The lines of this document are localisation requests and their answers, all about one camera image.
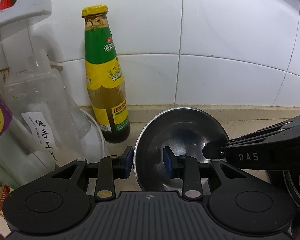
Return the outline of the green yellow oyster sauce bottle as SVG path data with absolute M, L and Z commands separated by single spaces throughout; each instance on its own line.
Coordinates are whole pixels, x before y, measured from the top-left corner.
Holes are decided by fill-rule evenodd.
M 127 139 L 130 122 L 126 88 L 104 4 L 82 10 L 84 25 L 85 76 L 96 121 L 106 141 Z

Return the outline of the white two-tier spice rack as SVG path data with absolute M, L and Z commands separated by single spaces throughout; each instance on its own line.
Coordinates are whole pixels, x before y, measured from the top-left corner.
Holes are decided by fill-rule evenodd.
M 0 0 L 0 46 L 7 45 L 14 52 L 12 59 L 0 61 L 0 71 L 25 71 L 28 58 L 39 50 L 33 50 L 28 39 L 13 41 L 12 36 L 26 34 L 30 24 L 48 17 L 51 11 L 51 0 Z M 0 98 L 8 107 L 1 92 Z M 56 168 L 48 150 L 13 114 L 0 136 L 0 208 L 11 191 Z

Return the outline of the steel bowl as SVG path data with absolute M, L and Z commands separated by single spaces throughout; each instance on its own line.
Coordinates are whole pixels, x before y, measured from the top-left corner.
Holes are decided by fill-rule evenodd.
M 229 137 L 223 126 L 208 113 L 192 107 L 165 110 L 141 131 L 134 148 L 134 174 L 142 191 L 181 191 L 183 181 L 167 176 L 163 149 L 176 156 L 189 155 L 206 162 L 203 148 L 213 141 L 222 144 Z

